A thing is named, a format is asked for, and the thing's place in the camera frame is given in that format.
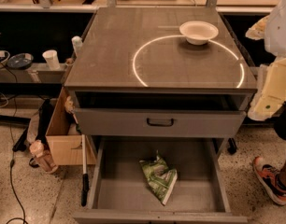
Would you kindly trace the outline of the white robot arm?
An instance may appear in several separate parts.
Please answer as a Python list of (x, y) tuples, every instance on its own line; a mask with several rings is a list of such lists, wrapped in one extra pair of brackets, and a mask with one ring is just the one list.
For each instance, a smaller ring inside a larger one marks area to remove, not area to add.
[(270, 65), (260, 66), (266, 76), (259, 73), (258, 91), (248, 111), (250, 119), (270, 119), (286, 102), (286, 0), (281, 0), (269, 15), (254, 23), (245, 37), (263, 39), (265, 50), (276, 57)]

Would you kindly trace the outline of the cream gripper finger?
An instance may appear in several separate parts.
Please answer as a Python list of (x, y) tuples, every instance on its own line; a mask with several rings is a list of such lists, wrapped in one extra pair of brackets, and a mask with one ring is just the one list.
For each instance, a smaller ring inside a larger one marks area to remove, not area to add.
[(245, 33), (245, 37), (252, 40), (260, 40), (265, 36), (265, 27), (269, 16), (265, 16), (255, 22)]
[(257, 89), (248, 117), (256, 121), (270, 119), (286, 102), (286, 58), (259, 67)]

